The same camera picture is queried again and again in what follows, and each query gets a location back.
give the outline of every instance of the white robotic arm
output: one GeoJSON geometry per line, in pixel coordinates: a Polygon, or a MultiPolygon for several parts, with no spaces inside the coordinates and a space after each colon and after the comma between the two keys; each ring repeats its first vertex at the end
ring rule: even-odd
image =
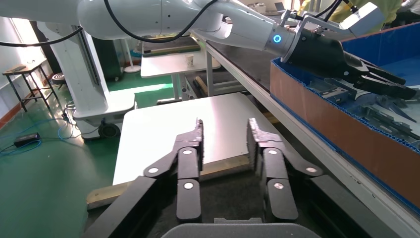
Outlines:
{"type": "MultiPolygon", "coordinates": [[[[9,7],[0,15],[22,17],[17,14],[25,0],[3,0],[9,7]]],[[[126,38],[110,16],[104,0],[42,0],[38,8],[65,5],[74,12],[80,26],[90,35],[106,40],[126,38]]],[[[158,35],[183,30],[210,0],[108,0],[115,18],[129,32],[138,36],[158,35]]],[[[24,11],[30,20],[42,21],[44,12],[24,11]]],[[[289,62],[322,77],[342,78],[354,87],[377,94],[409,99],[415,91],[404,87],[405,81],[375,65],[344,52],[341,43],[326,38],[318,32],[304,29],[307,22],[318,24],[339,33],[359,36],[383,21],[384,17],[374,4],[368,3],[341,24],[325,22],[321,18],[306,14],[294,29],[285,27],[289,17],[286,12],[282,22],[277,23],[261,15],[237,0],[213,2],[190,27],[204,39],[221,44],[268,51],[289,62]],[[232,24],[222,21],[229,16],[232,24]]],[[[52,22],[75,24],[75,17],[67,14],[60,17],[51,14],[52,22]]]]}

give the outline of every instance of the black cable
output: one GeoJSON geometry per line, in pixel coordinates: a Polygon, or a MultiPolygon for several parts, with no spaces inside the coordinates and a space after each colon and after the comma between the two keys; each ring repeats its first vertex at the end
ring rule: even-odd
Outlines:
{"type": "Polygon", "coordinates": [[[5,151],[5,150],[7,150],[8,148],[10,148],[10,147],[12,147],[12,146],[14,146],[14,144],[13,144],[13,145],[10,145],[10,146],[8,146],[8,147],[6,147],[6,148],[2,149],[2,150],[0,150],[0,152],[5,151]]]}
{"type": "MultiPolygon", "coordinates": [[[[79,135],[72,136],[72,137],[65,137],[65,138],[63,138],[63,139],[74,139],[74,138],[77,138],[77,137],[79,137],[79,136],[81,136],[81,135],[92,134],[93,132],[97,131],[98,129],[99,129],[99,127],[97,127],[96,129],[94,129],[94,130],[93,130],[93,131],[91,131],[91,132],[80,133],[79,135]]],[[[58,138],[58,137],[41,137],[41,140],[42,140],[42,139],[61,140],[61,139],[60,139],[60,138],[58,138]]]]}
{"type": "Polygon", "coordinates": [[[115,24],[117,24],[117,26],[127,35],[133,37],[136,40],[139,41],[144,41],[144,42],[149,42],[149,43],[166,43],[166,42],[171,42],[174,41],[176,39],[178,39],[179,37],[181,37],[185,32],[187,32],[190,27],[197,21],[197,19],[201,16],[201,14],[203,14],[203,12],[209,7],[211,6],[213,3],[217,2],[218,0],[212,0],[209,3],[207,3],[201,10],[200,12],[194,17],[194,19],[181,31],[179,32],[176,36],[174,37],[170,37],[170,38],[166,38],[166,39],[162,39],[162,40],[152,40],[152,39],[147,39],[144,37],[140,37],[140,36],[136,36],[133,33],[131,33],[129,30],[127,30],[123,25],[121,25],[121,23],[117,20],[117,18],[115,17],[114,13],[112,12],[111,6],[109,5],[108,0],[104,0],[105,2],[105,6],[106,9],[108,10],[108,13],[110,14],[111,18],[114,20],[115,24]]]}
{"type": "Polygon", "coordinates": [[[331,3],[331,5],[329,5],[326,9],[324,9],[322,12],[320,12],[320,13],[318,13],[316,16],[314,16],[315,18],[318,18],[318,17],[320,17],[320,16],[322,16],[322,15],[324,15],[328,10],[330,10],[333,6],[334,6],[334,4],[337,2],[337,1],[341,1],[341,0],[335,0],[333,3],[331,3]]]}
{"type": "Polygon", "coordinates": [[[0,46],[11,46],[11,47],[49,46],[49,45],[52,45],[52,44],[56,44],[56,43],[60,43],[62,41],[65,41],[65,40],[69,39],[70,37],[73,37],[74,35],[76,35],[77,33],[79,33],[82,30],[83,30],[83,28],[79,27],[77,30],[73,31],[72,33],[68,34],[67,36],[64,36],[60,39],[56,39],[56,40],[53,40],[53,41],[45,41],[45,42],[39,42],[39,43],[34,43],[34,44],[0,42],[0,46]]]}
{"type": "Polygon", "coordinates": [[[299,16],[299,15],[296,15],[295,16],[295,20],[303,21],[303,17],[302,16],[299,16]]]}
{"type": "Polygon", "coordinates": [[[327,16],[325,17],[324,21],[327,22],[329,20],[329,18],[332,16],[332,14],[335,12],[335,10],[338,8],[338,6],[340,5],[341,0],[336,0],[334,2],[334,6],[332,7],[331,11],[329,11],[329,13],[327,14],[327,16]]]}

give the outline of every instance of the green floor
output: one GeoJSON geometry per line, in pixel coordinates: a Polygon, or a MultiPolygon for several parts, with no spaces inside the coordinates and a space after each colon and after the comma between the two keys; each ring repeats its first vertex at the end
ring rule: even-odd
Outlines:
{"type": "Polygon", "coordinates": [[[107,82],[109,91],[136,88],[140,93],[135,93],[135,100],[139,108],[156,105],[159,99],[173,98],[172,80],[170,76],[156,78],[142,78],[140,72],[124,74],[118,82],[107,82]]]}
{"type": "MultiPolygon", "coordinates": [[[[130,74],[108,86],[110,91],[145,87],[144,92],[136,93],[139,107],[173,97],[170,77],[141,79],[140,73],[130,74]]],[[[57,93],[63,105],[71,100],[67,87],[57,93]]],[[[27,113],[19,113],[0,129],[0,150],[15,138],[4,136],[40,120],[60,118],[55,98],[49,101],[54,105],[51,111],[42,101],[31,103],[27,113]]],[[[57,139],[57,130],[63,124],[59,120],[34,126],[23,134],[38,132],[52,139],[42,139],[39,147],[22,154],[0,155],[0,237],[78,238],[87,216],[87,194],[112,184],[119,138],[83,142],[78,137],[62,142],[57,139]]],[[[71,129],[62,132],[69,135],[71,129]]]]}

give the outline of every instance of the window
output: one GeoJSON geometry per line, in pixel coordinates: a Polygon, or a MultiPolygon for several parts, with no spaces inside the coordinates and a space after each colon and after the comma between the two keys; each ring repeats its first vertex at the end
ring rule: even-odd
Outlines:
{"type": "MultiPolygon", "coordinates": [[[[38,43],[38,39],[29,20],[20,18],[11,18],[10,20],[22,43],[38,43]]],[[[40,62],[45,60],[41,47],[26,47],[22,48],[22,51],[23,53],[20,56],[22,63],[40,62]]]]}

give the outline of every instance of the person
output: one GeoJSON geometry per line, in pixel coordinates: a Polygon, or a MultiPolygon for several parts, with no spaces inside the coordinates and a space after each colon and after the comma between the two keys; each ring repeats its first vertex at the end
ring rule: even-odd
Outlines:
{"type": "MultiPolygon", "coordinates": [[[[301,11],[308,11],[311,0],[305,0],[302,4],[301,11]]],[[[380,31],[385,23],[391,23],[397,17],[397,10],[401,7],[401,0],[350,0],[350,2],[358,8],[364,6],[366,3],[371,2],[381,10],[385,16],[385,21],[371,28],[368,33],[380,31]]],[[[338,8],[330,17],[330,21],[342,22],[349,17],[352,12],[349,7],[342,1],[338,8]]]]}
{"type": "Polygon", "coordinates": [[[397,18],[391,23],[391,27],[401,26],[419,20],[420,0],[405,0],[397,13],[397,18]]]}

